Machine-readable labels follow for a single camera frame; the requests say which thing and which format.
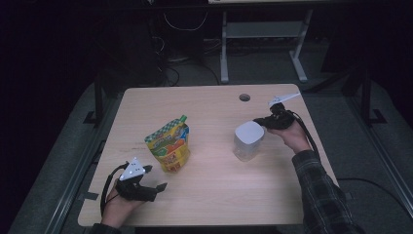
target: snack bag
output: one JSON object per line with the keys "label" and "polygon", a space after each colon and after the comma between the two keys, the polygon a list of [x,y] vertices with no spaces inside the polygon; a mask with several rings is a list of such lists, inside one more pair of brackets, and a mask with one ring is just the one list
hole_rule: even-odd
{"label": "snack bag", "polygon": [[185,124],[186,118],[182,115],[145,138],[146,145],[166,173],[178,172],[188,161],[189,127]]}

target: table top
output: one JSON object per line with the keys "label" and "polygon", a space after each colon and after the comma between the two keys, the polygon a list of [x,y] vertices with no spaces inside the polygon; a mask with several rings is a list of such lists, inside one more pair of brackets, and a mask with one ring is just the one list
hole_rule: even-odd
{"label": "table top", "polygon": [[[232,152],[235,129],[246,121],[270,115],[274,96],[298,92],[295,85],[139,88],[125,92],[78,221],[100,222],[100,194],[107,176],[137,157],[153,169],[141,185],[168,183],[155,202],[140,207],[126,225],[266,225],[302,223],[301,190],[291,163],[293,152],[280,137],[265,133],[258,155],[242,162]],[[248,94],[250,101],[241,101]],[[287,100],[286,109],[304,120],[319,149],[321,162],[335,181],[319,136],[301,96]],[[147,148],[144,138],[182,114],[190,128],[187,164],[167,174]]]}

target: floor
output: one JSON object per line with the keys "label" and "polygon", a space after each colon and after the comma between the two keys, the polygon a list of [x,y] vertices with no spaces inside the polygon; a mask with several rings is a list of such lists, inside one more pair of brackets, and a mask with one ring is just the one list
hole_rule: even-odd
{"label": "floor", "polygon": [[[249,45],[230,54],[230,83],[227,85],[292,83],[305,91],[333,75],[320,72],[328,41],[305,44],[300,56],[309,78],[305,84],[298,81],[289,60],[288,51],[293,48],[293,42],[273,41],[270,44],[262,48]],[[170,58],[173,61],[169,62],[166,71],[169,79],[164,86],[174,83],[177,86],[222,85],[217,82],[219,53],[205,56],[203,65],[190,59],[177,61],[181,59],[179,54]],[[339,185],[352,195],[349,207],[354,220],[366,233],[411,233],[413,218],[400,205],[402,199],[382,155],[391,156],[407,187],[413,187],[409,168],[413,163],[413,132],[393,107],[386,91],[375,83],[372,85],[371,107],[380,110],[388,123],[367,127],[359,118],[359,94],[342,96],[340,89],[344,82],[345,79],[339,80],[316,94],[303,93],[303,97]],[[94,128],[94,125],[83,123],[86,115],[94,110],[94,86],[90,85],[84,91],[10,233],[89,232],[89,228],[78,225],[77,216],[98,163],[99,150],[104,146],[121,101],[122,94],[105,97],[104,119],[98,128]],[[50,188],[49,196],[42,195],[45,187]],[[138,230],[139,233],[301,233],[302,226]],[[123,231],[134,233],[130,227]]]}

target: plaid sleeve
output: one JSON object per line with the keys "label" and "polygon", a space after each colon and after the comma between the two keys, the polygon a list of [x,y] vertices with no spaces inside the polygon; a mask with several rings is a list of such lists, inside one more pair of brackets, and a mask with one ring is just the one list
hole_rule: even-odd
{"label": "plaid sleeve", "polygon": [[101,223],[95,223],[94,226],[92,227],[92,230],[89,232],[89,234],[121,234],[122,232],[119,229],[116,229],[114,227],[101,224]]}
{"label": "plaid sleeve", "polygon": [[298,153],[292,163],[301,185],[305,233],[364,233],[314,151]]}

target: white container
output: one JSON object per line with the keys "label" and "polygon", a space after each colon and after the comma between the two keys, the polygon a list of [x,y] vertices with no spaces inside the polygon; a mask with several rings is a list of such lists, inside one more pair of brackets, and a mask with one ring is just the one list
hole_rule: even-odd
{"label": "white container", "polygon": [[235,129],[234,154],[243,162],[253,159],[258,151],[264,129],[253,121],[239,125]]}

